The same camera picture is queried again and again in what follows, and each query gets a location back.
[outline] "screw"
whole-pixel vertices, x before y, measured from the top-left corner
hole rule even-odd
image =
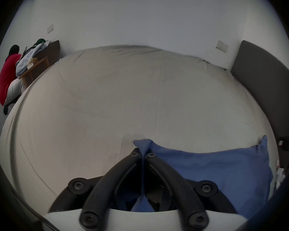
[[[74,188],[77,190],[81,190],[85,187],[85,184],[82,181],[77,181],[74,183]]]
[[[131,154],[130,154],[130,156],[132,156],[132,157],[138,157],[138,153],[137,152],[132,152]]]
[[[210,191],[212,191],[212,187],[210,186],[210,185],[203,185],[202,187],[201,187],[201,190],[202,191],[204,191],[204,192],[210,192]]]
[[[194,228],[203,229],[208,225],[208,217],[203,212],[197,212],[190,216],[188,222]]]
[[[155,153],[149,153],[149,154],[147,155],[147,157],[149,157],[149,158],[156,157],[156,154],[155,154]]]
[[[80,223],[88,229],[94,229],[99,226],[100,219],[94,213],[84,213],[81,215]]]

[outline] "blue fabric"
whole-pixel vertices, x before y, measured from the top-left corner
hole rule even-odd
[[[152,140],[135,140],[144,158],[151,149],[177,170],[185,179],[211,180],[233,204],[237,212],[250,218],[267,201],[270,182],[267,137],[251,148],[234,149],[212,153],[190,153],[167,149]],[[152,212],[145,197],[141,197],[133,211]]]

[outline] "light switch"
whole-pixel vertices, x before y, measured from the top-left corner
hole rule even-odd
[[[51,25],[47,28],[47,33],[50,33],[53,29],[54,29],[54,25],[51,24]]]
[[[219,41],[217,41],[216,48],[223,51],[223,52],[227,52],[228,45],[219,40]]]

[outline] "headboard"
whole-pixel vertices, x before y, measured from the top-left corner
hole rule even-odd
[[[242,41],[231,73],[258,102],[276,140],[289,136],[289,70],[264,49]],[[279,158],[287,167],[289,152],[279,149]]]

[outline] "white bed sheet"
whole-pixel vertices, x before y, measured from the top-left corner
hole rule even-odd
[[[66,56],[36,79],[9,114],[0,163],[42,215],[68,182],[104,175],[134,139],[187,152],[247,148],[272,128],[228,71],[202,59],[150,47],[114,46]]]

